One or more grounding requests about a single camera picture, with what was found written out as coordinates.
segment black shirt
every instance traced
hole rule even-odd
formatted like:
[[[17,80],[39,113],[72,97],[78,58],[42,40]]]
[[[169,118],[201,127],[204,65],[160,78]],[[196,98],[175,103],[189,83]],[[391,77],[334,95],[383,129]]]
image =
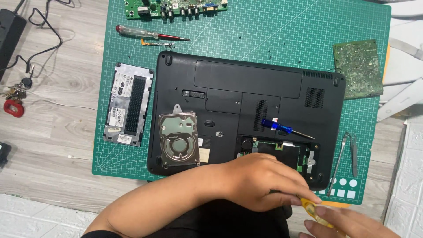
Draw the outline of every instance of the black shirt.
[[[178,217],[146,238],[260,237],[289,238],[286,219],[290,206],[253,212],[227,200],[215,200]],[[82,238],[121,238],[109,231],[93,231]]]

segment red screwdriver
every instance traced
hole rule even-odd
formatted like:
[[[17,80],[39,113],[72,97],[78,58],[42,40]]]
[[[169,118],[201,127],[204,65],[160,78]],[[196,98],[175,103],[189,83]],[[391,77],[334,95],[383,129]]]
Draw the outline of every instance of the red screwdriver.
[[[187,41],[187,42],[190,41],[190,39],[182,38],[179,36],[163,35],[163,34],[158,34],[157,31],[148,31],[141,28],[132,28],[132,27],[127,27],[123,25],[117,25],[116,31],[119,32],[119,34],[139,36],[144,38],[151,37],[154,39],[158,39],[159,37],[162,37],[162,38],[168,38],[168,39],[179,40],[179,41]]]

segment power adapter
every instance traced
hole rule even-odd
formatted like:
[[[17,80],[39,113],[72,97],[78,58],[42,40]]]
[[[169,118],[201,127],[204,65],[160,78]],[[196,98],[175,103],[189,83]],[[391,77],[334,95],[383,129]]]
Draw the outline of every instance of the power adapter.
[[[0,69],[9,64],[18,41],[25,29],[27,21],[18,14],[7,10],[0,10]],[[0,81],[4,70],[0,71]]]

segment white tile wall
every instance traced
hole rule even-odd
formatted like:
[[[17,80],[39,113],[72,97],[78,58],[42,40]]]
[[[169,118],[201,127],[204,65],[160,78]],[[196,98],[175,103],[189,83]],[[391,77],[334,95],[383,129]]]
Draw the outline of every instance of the white tile wall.
[[[96,216],[0,194],[0,238],[79,238]]]
[[[423,117],[407,125],[385,225],[402,238],[423,238]]]

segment person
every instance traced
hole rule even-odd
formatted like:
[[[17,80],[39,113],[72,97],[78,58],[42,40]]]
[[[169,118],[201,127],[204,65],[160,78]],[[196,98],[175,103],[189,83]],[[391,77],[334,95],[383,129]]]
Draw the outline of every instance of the person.
[[[304,178],[272,155],[253,153],[148,183],[118,198],[90,224],[82,238],[281,237],[297,196],[321,200]],[[399,238],[381,223],[348,209],[316,208],[351,238]],[[336,229],[304,222],[316,238],[341,238]],[[312,238],[300,233],[300,238]]]

